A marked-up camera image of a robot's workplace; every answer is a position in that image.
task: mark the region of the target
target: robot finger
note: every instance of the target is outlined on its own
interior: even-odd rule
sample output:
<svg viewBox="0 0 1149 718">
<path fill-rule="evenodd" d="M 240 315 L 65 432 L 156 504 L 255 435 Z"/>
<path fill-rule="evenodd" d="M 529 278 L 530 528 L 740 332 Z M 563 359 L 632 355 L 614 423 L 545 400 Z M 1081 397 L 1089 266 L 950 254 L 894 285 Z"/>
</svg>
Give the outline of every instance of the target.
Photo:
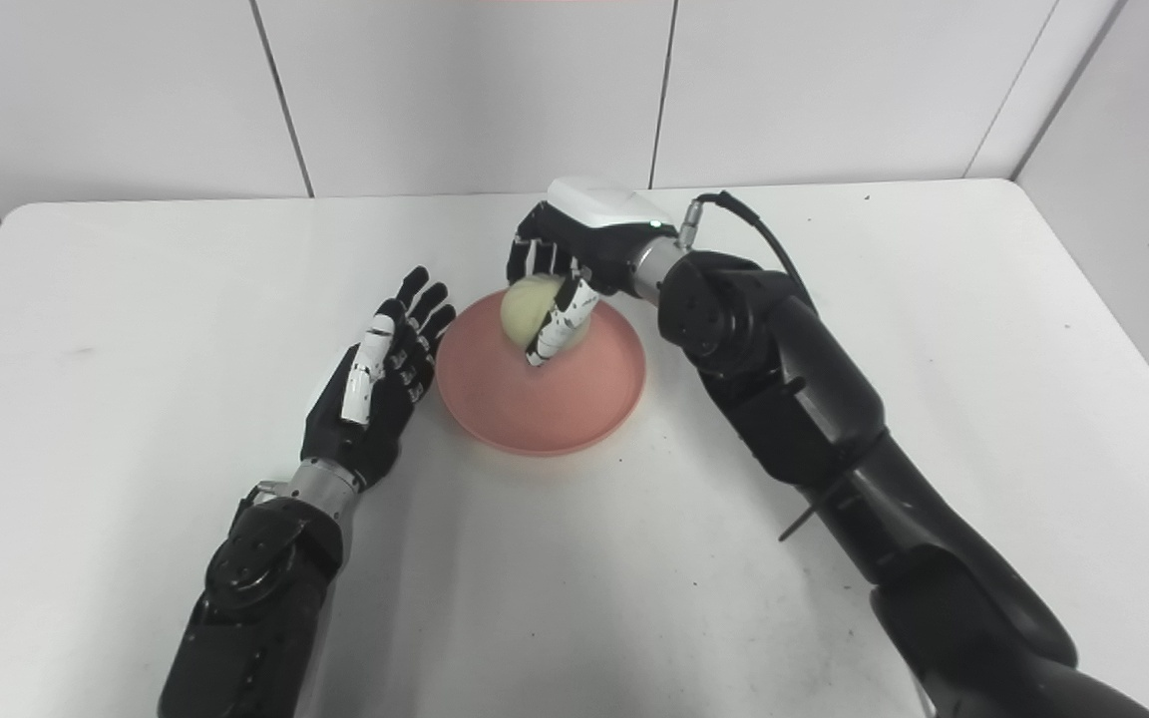
<svg viewBox="0 0 1149 718">
<path fill-rule="evenodd" d="M 419 329 L 419 343 L 424 345 L 429 355 L 437 354 L 434 342 L 442 340 L 446 327 L 450 326 L 450 323 L 454 321 L 455 307 L 444 304 L 439 306 L 437 312 L 433 312 L 432 317 L 427 318 L 427 322 L 424 322 L 424 326 Z"/>
<path fill-rule="evenodd" d="M 601 294 L 588 286 L 584 277 L 574 273 L 566 276 L 548 314 L 543 315 L 539 331 L 525 347 L 525 362 L 531 366 L 541 366 L 552 360 L 592 317 L 599 300 Z"/>
<path fill-rule="evenodd" d="M 393 341 L 393 347 L 388 350 L 387 358 L 384 358 L 384 371 L 386 373 L 402 371 L 407 364 L 410 364 L 411 357 L 418 349 L 419 332 L 411 329 L 410 324 L 406 324 L 406 326 L 398 331 L 396 340 Z"/>
<path fill-rule="evenodd" d="M 530 246 L 539 240 L 538 216 L 542 208 L 543 203 L 540 201 L 530 210 L 529 215 L 525 215 L 525 219 L 517 224 L 517 233 L 511 238 L 511 249 L 508 252 L 508 284 L 515 283 L 529 273 L 525 271 L 525 260 L 530 258 Z"/>
<path fill-rule="evenodd" d="M 416 301 L 415 308 L 407 315 L 406 323 L 410 324 L 412 330 L 419 331 L 424 322 L 427 322 L 427 316 L 433 312 L 433 309 L 446 301 L 446 298 L 449 295 L 450 292 L 446 289 L 446 285 L 442 283 L 437 283 L 427 287 L 427 291 L 424 291 L 424 295 L 419 296 L 419 301 Z"/>
<path fill-rule="evenodd" d="M 406 275 L 402 287 L 396 291 L 395 298 L 396 301 L 400 301 L 403 312 L 409 312 L 415 295 L 424 289 L 424 285 L 427 285 L 427 269 L 424 269 L 423 265 L 411 269 L 411 273 Z"/>
<path fill-rule="evenodd" d="M 339 418 L 345 422 L 363 427 L 370 423 L 370 401 L 375 384 L 384 377 L 384 356 L 388 355 L 396 329 L 404 326 L 401 323 L 403 314 L 401 300 L 384 301 L 370 321 L 370 329 L 355 345 L 352 352 L 354 358 L 348 366 L 348 378 L 339 403 Z"/>
<path fill-rule="evenodd" d="M 309 426 L 327 426 L 339 417 L 339 409 L 344 400 L 344 389 L 348 383 L 348 369 L 352 361 L 356 358 L 358 345 L 353 345 L 344 353 L 339 360 L 337 370 L 327 380 L 327 386 L 323 387 L 322 394 L 314 403 L 314 409 L 309 410 L 307 423 Z"/>
<path fill-rule="evenodd" d="M 411 404 L 417 403 L 424 395 L 427 395 L 427 387 L 433 386 L 433 358 L 425 356 L 415 368 L 415 378 L 409 387 L 406 387 L 407 395 L 411 397 Z"/>
<path fill-rule="evenodd" d="M 508 284 L 519 280 L 525 276 L 525 260 L 530 258 L 530 246 L 534 245 L 529 239 L 515 237 L 511 240 L 511 249 L 508 250 Z"/>
<path fill-rule="evenodd" d="M 550 241 L 539 241 L 534 245 L 534 264 L 530 273 L 550 275 L 553 273 L 553 253 L 556 246 Z"/>
<path fill-rule="evenodd" d="M 574 258 L 571 257 L 570 252 L 565 252 L 558 246 L 556 248 L 556 256 L 553 257 L 553 273 L 557 277 L 565 277 L 571 272 L 571 264 L 574 263 Z"/>
</svg>

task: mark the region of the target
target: black cable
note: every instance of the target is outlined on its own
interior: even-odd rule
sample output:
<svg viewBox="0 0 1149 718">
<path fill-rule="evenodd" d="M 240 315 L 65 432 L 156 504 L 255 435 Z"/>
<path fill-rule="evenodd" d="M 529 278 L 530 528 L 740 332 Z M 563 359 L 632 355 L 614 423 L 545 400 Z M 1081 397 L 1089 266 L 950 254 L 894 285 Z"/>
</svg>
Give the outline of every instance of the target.
<svg viewBox="0 0 1149 718">
<path fill-rule="evenodd" d="M 748 208 L 748 206 L 741 200 L 724 190 L 716 194 L 700 194 L 696 199 L 694 199 L 694 201 L 703 201 L 703 203 L 716 204 L 718 208 L 725 209 L 726 213 L 734 215 L 734 217 L 743 219 L 745 223 L 751 224 L 753 229 L 765 238 L 766 245 L 770 245 L 770 249 L 774 252 L 774 256 L 779 258 L 779 263 L 782 264 L 782 271 L 788 273 L 788 277 L 792 277 L 792 281 L 797 283 L 797 286 L 801 287 L 801 299 L 804 303 L 810 306 L 811 309 L 815 308 L 810 296 L 810 291 L 807 289 L 805 283 L 801 278 L 801 272 L 797 272 L 797 265 L 792 263 L 792 258 L 788 257 L 788 252 L 782 249 L 779 238 L 774 237 L 774 233 L 770 231 L 770 227 L 761 221 L 759 215 L 753 213 L 751 208 Z"/>
<path fill-rule="evenodd" d="M 246 510 L 250 509 L 252 505 L 255 505 L 255 499 L 256 496 L 260 496 L 260 494 L 261 494 L 260 485 L 256 485 L 252 487 L 250 494 L 247 494 L 246 499 L 238 501 L 238 510 L 236 514 L 233 514 L 232 523 L 229 524 L 230 528 L 238 525 L 238 518 L 240 518 L 242 514 L 246 514 Z"/>
</svg>

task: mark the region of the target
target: robotic arm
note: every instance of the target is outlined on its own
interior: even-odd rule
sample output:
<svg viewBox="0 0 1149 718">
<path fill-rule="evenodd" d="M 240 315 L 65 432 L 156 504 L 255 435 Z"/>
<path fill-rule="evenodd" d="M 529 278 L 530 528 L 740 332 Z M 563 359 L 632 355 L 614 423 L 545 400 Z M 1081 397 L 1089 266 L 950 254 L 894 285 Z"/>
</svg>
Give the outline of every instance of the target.
<svg viewBox="0 0 1149 718">
<path fill-rule="evenodd" d="M 691 250 L 707 201 L 762 231 L 785 271 Z M 877 618 L 940 715 L 1149 717 L 1077 672 L 1075 646 L 1054 613 L 899 449 L 880 396 L 740 201 L 702 195 L 678 230 L 635 194 L 557 180 L 518 229 L 510 278 L 527 245 L 537 271 L 543 252 L 565 254 L 561 262 L 573 258 L 594 289 L 657 306 L 658 332 L 699 369 L 761 466 L 805 495 L 873 584 Z"/>
<path fill-rule="evenodd" d="M 295 713 L 318 615 L 347 563 L 352 510 L 395 463 L 455 318 L 446 286 L 423 291 L 427 280 L 416 268 L 339 360 L 307 415 L 291 481 L 261 482 L 238 504 L 162 688 L 161 718 Z"/>
</svg>

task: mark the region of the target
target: yellow ball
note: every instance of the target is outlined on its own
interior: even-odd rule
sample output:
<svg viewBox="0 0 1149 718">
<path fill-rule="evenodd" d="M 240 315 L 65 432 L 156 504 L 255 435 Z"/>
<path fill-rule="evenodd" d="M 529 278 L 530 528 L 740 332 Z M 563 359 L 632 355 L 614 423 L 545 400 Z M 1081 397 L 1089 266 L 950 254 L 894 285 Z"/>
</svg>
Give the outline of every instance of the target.
<svg viewBox="0 0 1149 718">
<path fill-rule="evenodd" d="M 519 349 L 524 349 L 530 340 L 534 339 L 534 333 L 539 332 L 543 317 L 553 306 L 556 291 L 562 287 L 562 278 L 552 275 L 531 275 L 519 278 L 502 295 L 502 303 L 499 306 L 499 322 L 502 324 L 502 332 L 508 337 L 508 341 L 514 342 Z M 587 327 L 592 326 L 593 318 L 584 322 L 584 326 L 574 332 L 574 337 L 565 345 L 564 349 L 578 345 L 587 337 Z"/>
</svg>

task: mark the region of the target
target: white table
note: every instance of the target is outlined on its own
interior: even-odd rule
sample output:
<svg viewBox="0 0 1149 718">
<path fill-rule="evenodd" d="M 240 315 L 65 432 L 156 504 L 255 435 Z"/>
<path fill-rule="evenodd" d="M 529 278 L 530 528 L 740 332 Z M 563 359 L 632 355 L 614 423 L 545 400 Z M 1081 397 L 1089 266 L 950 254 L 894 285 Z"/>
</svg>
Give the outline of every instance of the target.
<svg viewBox="0 0 1149 718">
<path fill-rule="evenodd" d="M 1026 196 L 738 192 L 903 448 L 1149 705 L 1149 368 Z M 674 216 L 693 192 L 651 192 Z M 537 195 L 40 204 L 0 230 L 0 717 L 154 715 L 210 551 L 402 273 L 503 283 Z M 772 264 L 710 210 L 700 245 Z M 762 476 L 653 309 L 642 403 L 561 458 L 435 394 L 363 500 L 310 715 L 920 715 L 825 528 Z"/>
</svg>

